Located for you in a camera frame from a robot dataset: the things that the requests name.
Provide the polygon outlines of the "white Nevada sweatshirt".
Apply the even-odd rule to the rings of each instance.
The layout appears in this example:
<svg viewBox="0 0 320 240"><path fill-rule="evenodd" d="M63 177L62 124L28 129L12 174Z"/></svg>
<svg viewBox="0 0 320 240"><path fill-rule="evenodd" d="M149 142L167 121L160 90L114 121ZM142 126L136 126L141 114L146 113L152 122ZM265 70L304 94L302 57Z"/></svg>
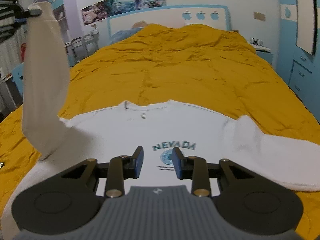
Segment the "white Nevada sweatshirt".
<svg viewBox="0 0 320 240"><path fill-rule="evenodd" d="M56 55L57 67L70 69L60 35L60 27L47 2L35 3L39 17L27 20L27 47L40 57ZM305 239L319 235L319 143L267 134L247 115L230 118L195 104L167 100L140 106L121 102L115 106L62 118L57 114L61 92L54 92L53 103L33 100L22 106L23 142L4 139L4 144L21 158L27 151L38 151L39 160L9 194L1 215L4 239L13 239L19 228L12 215L12 204L23 190L85 160L107 162L144 149L144 162L138 179L125 186L176 186L172 166L165 166L162 154L179 147L183 153L207 161L230 159L266 178L296 191L304 212L297 233Z"/></svg>

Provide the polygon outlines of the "white curtain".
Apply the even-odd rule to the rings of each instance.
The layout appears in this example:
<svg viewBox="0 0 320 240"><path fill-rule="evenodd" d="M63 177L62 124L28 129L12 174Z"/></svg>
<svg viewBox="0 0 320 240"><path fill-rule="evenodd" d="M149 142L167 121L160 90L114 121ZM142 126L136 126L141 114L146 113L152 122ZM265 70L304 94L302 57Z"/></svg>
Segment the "white curtain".
<svg viewBox="0 0 320 240"><path fill-rule="evenodd" d="M18 0L23 8L25 0ZM21 28L13 37L1 43L1 69L5 74L9 74L13 68L21 63L21 44L25 42L24 30Z"/></svg>

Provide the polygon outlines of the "blue smiley desk chair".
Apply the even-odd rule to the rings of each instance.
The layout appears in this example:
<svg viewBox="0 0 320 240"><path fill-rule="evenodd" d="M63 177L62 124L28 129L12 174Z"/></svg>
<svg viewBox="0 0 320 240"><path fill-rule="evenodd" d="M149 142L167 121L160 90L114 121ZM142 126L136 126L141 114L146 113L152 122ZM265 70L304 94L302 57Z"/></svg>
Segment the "blue smiley desk chair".
<svg viewBox="0 0 320 240"><path fill-rule="evenodd" d="M11 71L12 79L21 96L23 96L23 66L24 63L21 63Z"/></svg>

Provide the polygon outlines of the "grey metal cart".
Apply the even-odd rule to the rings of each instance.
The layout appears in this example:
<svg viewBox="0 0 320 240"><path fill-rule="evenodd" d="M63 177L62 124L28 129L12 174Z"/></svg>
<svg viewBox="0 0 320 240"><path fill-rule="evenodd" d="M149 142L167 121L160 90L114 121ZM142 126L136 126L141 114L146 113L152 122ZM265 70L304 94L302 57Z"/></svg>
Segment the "grey metal cart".
<svg viewBox="0 0 320 240"><path fill-rule="evenodd" d="M89 33L65 43L67 59L70 67L92 55L99 49L99 33Z"/></svg>

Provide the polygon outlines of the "blue pillow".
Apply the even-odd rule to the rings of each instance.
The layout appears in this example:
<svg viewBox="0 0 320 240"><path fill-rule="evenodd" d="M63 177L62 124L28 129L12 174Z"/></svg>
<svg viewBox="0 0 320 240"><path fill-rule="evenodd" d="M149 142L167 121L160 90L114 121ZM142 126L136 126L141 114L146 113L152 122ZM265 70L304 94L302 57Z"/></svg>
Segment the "blue pillow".
<svg viewBox="0 0 320 240"><path fill-rule="evenodd" d="M111 36L110 38L110 43L109 45L115 44L117 42L120 42L122 40L125 40L132 35L136 34L137 32L141 31L143 27L138 27L138 28L131 28L128 30L121 30L116 32L114 35Z"/></svg>

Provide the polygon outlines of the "mustard yellow bed quilt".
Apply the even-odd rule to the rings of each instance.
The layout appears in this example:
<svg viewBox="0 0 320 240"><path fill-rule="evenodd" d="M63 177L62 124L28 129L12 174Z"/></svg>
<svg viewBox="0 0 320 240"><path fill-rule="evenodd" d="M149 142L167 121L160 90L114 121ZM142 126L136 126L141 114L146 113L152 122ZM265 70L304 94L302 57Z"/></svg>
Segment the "mustard yellow bed quilt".
<svg viewBox="0 0 320 240"><path fill-rule="evenodd" d="M56 55L27 47L23 67L25 105L61 92L57 114L78 114L133 102L176 100L230 118L247 115L271 135L319 143L319 122L295 93L238 33L205 25L180 29L151 24L99 49L73 68Z"/></svg>

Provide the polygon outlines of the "white blue headboard with apples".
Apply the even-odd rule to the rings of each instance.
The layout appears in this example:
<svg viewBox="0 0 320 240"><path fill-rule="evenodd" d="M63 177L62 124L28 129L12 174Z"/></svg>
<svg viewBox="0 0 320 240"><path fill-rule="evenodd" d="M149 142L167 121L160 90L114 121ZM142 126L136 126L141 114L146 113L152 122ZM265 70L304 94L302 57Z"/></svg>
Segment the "white blue headboard with apples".
<svg viewBox="0 0 320 240"><path fill-rule="evenodd" d="M231 30L229 10L225 5L170 5L126 12L107 18L108 40L116 32L130 29L140 21L169 28L202 24L216 29Z"/></svg>

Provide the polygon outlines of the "blue wardrobe with mirror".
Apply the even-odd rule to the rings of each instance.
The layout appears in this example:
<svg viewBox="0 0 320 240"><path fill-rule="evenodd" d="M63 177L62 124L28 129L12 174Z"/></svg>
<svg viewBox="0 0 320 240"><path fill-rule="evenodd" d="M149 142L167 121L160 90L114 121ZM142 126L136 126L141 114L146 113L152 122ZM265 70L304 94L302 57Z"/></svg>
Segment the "blue wardrobe with mirror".
<svg viewBox="0 0 320 240"><path fill-rule="evenodd" d="M276 72L319 118L319 0L279 0Z"/></svg>

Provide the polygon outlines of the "wall shelf unit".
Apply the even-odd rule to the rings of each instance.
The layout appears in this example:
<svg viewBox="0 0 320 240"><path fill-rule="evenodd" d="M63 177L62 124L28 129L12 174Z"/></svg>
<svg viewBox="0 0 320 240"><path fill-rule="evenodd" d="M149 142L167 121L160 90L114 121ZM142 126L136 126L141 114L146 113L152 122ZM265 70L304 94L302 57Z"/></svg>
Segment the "wall shelf unit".
<svg viewBox="0 0 320 240"><path fill-rule="evenodd" d="M55 19L58 21L62 39L65 44L70 42L69 27L65 12L64 0L34 0L34 2L49 2L52 6Z"/></svg>

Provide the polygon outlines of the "anime poster on wall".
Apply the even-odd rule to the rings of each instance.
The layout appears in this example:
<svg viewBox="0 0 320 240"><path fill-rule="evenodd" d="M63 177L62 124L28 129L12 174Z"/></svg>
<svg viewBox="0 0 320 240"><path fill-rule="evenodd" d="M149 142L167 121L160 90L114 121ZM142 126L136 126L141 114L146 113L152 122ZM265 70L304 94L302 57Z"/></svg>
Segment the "anime poster on wall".
<svg viewBox="0 0 320 240"><path fill-rule="evenodd" d="M167 0L102 0L81 9L81 16L83 24L89 25L111 16L166 5Z"/></svg>

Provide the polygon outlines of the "beige wall switch plate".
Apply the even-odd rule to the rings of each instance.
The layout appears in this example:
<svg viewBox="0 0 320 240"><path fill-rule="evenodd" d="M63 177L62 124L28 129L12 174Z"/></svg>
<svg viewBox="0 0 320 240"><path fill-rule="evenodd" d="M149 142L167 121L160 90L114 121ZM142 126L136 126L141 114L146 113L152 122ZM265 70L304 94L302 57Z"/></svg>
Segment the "beige wall switch plate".
<svg viewBox="0 0 320 240"><path fill-rule="evenodd" d="M263 13L260 12L253 12L253 17L255 20L259 20L259 21L266 21L266 16Z"/></svg>

